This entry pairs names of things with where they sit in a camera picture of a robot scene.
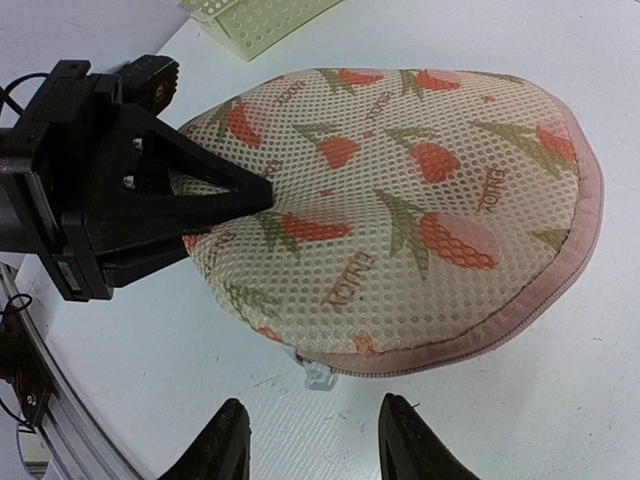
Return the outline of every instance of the plastic basket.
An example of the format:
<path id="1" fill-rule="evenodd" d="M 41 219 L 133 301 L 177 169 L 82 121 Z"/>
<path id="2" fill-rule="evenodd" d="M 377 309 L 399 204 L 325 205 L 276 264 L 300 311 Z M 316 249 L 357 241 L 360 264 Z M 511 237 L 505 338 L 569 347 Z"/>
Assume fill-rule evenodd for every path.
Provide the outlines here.
<path id="1" fill-rule="evenodd" d="M 342 0 L 174 0 L 204 30 L 245 60 Z"/>

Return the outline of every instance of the pink fabric border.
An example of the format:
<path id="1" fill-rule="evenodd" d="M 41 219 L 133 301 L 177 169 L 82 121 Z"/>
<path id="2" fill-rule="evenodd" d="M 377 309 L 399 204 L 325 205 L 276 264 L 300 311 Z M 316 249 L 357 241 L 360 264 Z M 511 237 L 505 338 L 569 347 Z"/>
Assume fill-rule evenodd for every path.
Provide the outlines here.
<path id="1" fill-rule="evenodd" d="M 504 307 L 454 339 L 374 356 L 299 352 L 302 358 L 363 376 L 402 375 L 454 363 L 511 340 L 573 285 L 589 263 L 600 233 L 604 185 L 600 166 L 578 121 L 563 102 L 549 97 L 565 118 L 580 165 L 575 217 L 553 262 Z"/>

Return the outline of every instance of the black cable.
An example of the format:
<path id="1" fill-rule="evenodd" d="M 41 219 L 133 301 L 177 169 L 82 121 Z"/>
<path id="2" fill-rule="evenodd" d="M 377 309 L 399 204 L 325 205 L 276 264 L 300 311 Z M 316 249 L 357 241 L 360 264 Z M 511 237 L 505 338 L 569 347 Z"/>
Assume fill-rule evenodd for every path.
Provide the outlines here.
<path id="1" fill-rule="evenodd" d="M 19 307 L 14 307 L 12 305 L 13 302 L 15 302 L 16 300 L 18 300 L 19 298 L 21 299 L 27 299 L 26 302 L 23 302 L 22 305 L 20 305 Z M 33 297 L 27 293 L 18 293 L 16 295 L 13 295 L 12 297 L 9 298 L 9 300 L 7 300 L 7 304 L 4 307 L 4 310 L 0 311 L 0 315 L 2 316 L 2 323 L 4 323 L 4 316 L 5 315 L 12 315 L 15 313 L 19 313 L 23 310 L 26 310 L 27 308 L 29 308 L 29 306 L 33 303 Z M 9 417 L 11 417 L 13 420 L 15 420 L 16 422 L 18 422 L 18 425 L 20 427 L 24 427 L 26 430 L 29 431 L 29 433 L 33 432 L 35 433 L 35 429 L 33 428 L 33 426 L 27 422 L 26 420 L 21 419 L 18 415 L 16 415 L 15 413 L 13 413 L 9 407 L 7 407 L 7 404 L 4 403 L 4 401 L 2 400 L 2 398 L 0 397 L 0 408 L 2 410 L 4 410 L 4 412 L 9 415 Z"/>
<path id="2" fill-rule="evenodd" d="M 17 87 L 22 85 L 27 80 L 31 80 L 33 78 L 47 78 L 47 76 L 48 74 L 46 73 L 30 73 L 29 75 L 25 75 L 14 80 L 9 85 L 7 85 L 7 88 L 0 88 L 0 115 L 2 115 L 2 107 L 4 107 L 5 103 L 18 115 L 22 115 L 24 113 L 24 108 L 22 108 L 18 104 L 18 102 L 11 98 L 11 92 L 13 92 Z"/>

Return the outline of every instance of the patterned cloth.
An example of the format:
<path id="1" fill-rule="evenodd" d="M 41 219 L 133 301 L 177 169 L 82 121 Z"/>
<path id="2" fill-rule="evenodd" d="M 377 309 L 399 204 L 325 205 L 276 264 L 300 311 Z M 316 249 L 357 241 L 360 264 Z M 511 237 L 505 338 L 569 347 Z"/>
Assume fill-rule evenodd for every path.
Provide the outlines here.
<path id="1" fill-rule="evenodd" d="M 185 244 L 225 310 L 306 352 L 456 338 L 554 260 L 578 200 L 565 118 L 509 75 L 303 71 L 182 132 L 273 183 L 272 209 Z"/>

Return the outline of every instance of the table surface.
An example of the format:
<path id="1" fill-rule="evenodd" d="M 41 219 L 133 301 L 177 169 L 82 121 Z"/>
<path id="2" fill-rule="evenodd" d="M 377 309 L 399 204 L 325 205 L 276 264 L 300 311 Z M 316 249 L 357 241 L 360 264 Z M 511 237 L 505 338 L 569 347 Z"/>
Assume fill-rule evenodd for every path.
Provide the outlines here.
<path id="1" fill-rule="evenodd" d="M 379 478 L 386 392 L 483 479 L 635 478 L 640 470 L 640 4 L 634 0 L 348 0 L 245 63 L 186 24 L 162 117 L 192 116 L 310 67 L 484 70 L 527 78 L 581 122 L 606 181 L 585 274 L 493 353 L 404 378 L 341 377 L 332 392 L 222 312 L 185 260 L 116 292 L 63 302 L 37 260 L 20 273 L 47 343 L 91 411 L 149 477 L 175 462 L 225 399 L 252 420 L 252 478 Z"/>

